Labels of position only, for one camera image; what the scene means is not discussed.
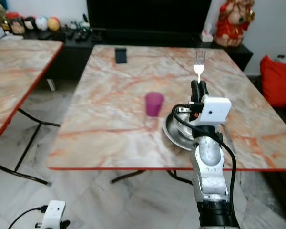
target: marble tabletop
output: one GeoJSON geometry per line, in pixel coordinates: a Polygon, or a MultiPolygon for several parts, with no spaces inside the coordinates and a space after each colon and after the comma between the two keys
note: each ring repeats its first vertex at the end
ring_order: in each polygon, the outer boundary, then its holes
{"type": "MultiPolygon", "coordinates": [[[[192,169],[189,151],[162,130],[175,104],[190,100],[193,48],[95,46],[48,157],[50,169],[192,169]],[[147,92],[164,94],[158,118],[145,115],[147,92]]],[[[286,125],[231,58],[206,49],[202,79],[211,96],[232,102],[224,140],[238,170],[286,170],[286,125]]],[[[231,159],[225,152],[225,169],[231,159]]]]}
{"type": "Polygon", "coordinates": [[[0,135],[61,48],[56,41],[0,41],[0,135]]]}

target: television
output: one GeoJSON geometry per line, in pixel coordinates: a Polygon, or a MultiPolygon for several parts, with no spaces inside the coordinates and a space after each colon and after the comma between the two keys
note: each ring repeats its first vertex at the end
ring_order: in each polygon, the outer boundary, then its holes
{"type": "Polygon", "coordinates": [[[211,0],[87,0],[93,30],[202,32],[211,0]]]}

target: floor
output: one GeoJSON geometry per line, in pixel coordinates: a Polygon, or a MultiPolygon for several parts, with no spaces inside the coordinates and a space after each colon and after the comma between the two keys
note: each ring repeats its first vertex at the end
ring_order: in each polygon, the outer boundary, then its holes
{"type": "MultiPolygon", "coordinates": [[[[59,81],[57,91],[41,82],[22,108],[35,117],[61,123],[76,82],[59,81]]],[[[0,164],[14,168],[36,124],[17,113],[0,138],[0,164]]],[[[58,128],[43,126],[19,172],[52,182],[48,187],[0,171],[0,229],[22,212],[64,200],[63,219],[70,229],[195,229],[199,228],[193,188],[169,177],[165,171],[148,171],[116,184],[109,181],[126,171],[52,171],[46,157],[58,128]]],[[[191,171],[178,172],[190,179],[191,171]]],[[[229,183],[231,174],[225,172],[229,183]]],[[[286,229],[284,210],[260,173],[238,172],[234,203],[243,229],[286,229]]],[[[34,228],[40,212],[22,217],[14,229],[34,228]]]]}

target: pink cup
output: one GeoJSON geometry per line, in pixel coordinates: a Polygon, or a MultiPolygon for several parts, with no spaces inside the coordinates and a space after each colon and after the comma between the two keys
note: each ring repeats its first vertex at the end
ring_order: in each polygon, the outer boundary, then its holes
{"type": "Polygon", "coordinates": [[[146,114],[150,117],[159,115],[164,96],[159,92],[149,92],[145,96],[146,114]]]}

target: red cushion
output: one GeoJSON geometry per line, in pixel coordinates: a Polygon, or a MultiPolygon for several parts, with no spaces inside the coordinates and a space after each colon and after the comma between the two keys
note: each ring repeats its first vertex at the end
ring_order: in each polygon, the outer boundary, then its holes
{"type": "Polygon", "coordinates": [[[286,108],[286,63],[265,56],[260,67],[265,99],[272,106],[286,108]]]}

